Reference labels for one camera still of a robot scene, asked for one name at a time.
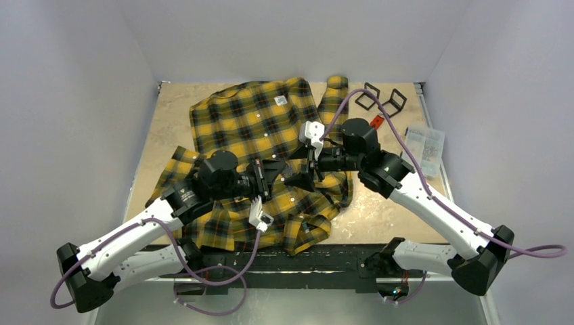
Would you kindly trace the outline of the yellow black plaid shirt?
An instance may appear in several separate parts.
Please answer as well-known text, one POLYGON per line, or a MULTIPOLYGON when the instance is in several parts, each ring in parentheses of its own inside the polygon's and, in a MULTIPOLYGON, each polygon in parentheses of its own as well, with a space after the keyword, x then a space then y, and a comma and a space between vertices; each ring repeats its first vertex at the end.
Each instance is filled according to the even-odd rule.
POLYGON ((299 170, 299 161, 288 157, 299 145, 304 122, 330 125, 329 142, 341 142, 341 125, 348 111, 340 103, 348 91, 346 77, 332 76, 320 102, 314 100, 309 83, 302 78, 251 81, 213 93, 190 108, 194 149, 180 146, 175 150, 152 198, 184 179, 217 150, 234 153, 239 171, 254 158, 282 160, 287 162, 286 168, 274 182, 272 199, 263 207, 274 223, 261 237, 248 222, 247 199, 215 202, 210 213, 184 227, 183 235, 201 247, 243 251, 258 244, 281 247, 290 255, 326 240, 332 220, 353 199, 352 174, 326 173, 314 192, 286 186, 284 180, 299 170))

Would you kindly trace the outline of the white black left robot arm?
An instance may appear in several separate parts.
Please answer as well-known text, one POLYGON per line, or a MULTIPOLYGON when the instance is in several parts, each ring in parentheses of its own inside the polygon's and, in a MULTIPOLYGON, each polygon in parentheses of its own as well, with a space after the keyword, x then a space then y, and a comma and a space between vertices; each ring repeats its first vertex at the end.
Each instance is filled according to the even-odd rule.
POLYGON ((280 160, 256 158, 238 172, 233 153, 216 151, 129 222, 86 244, 62 245, 57 250, 62 275, 57 287, 65 286, 71 305, 85 313, 150 278, 177 272, 198 278, 202 255, 192 241, 173 240, 157 251, 147 251, 147 245, 211 212, 215 201, 240 198, 249 199, 248 221, 260 238, 273 223, 263 204, 285 166, 280 160))

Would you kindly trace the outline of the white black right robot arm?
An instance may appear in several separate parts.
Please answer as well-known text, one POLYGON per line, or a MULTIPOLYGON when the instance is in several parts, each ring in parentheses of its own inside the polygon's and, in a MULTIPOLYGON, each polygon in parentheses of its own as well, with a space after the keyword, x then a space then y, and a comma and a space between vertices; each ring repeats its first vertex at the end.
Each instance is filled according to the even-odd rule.
POLYGON ((292 159, 306 159, 300 171, 286 179, 289 186, 310 192, 325 172, 355 171, 369 190, 414 213, 437 231, 447 244, 422 244, 393 238, 363 261, 366 269, 395 276, 411 269, 451 276, 467 292, 483 296, 506 264, 514 232, 484 223, 432 189, 419 172, 400 156, 381 149, 376 130, 362 118, 343 123, 343 142, 325 147, 325 127, 307 121, 299 131, 300 146, 292 159))

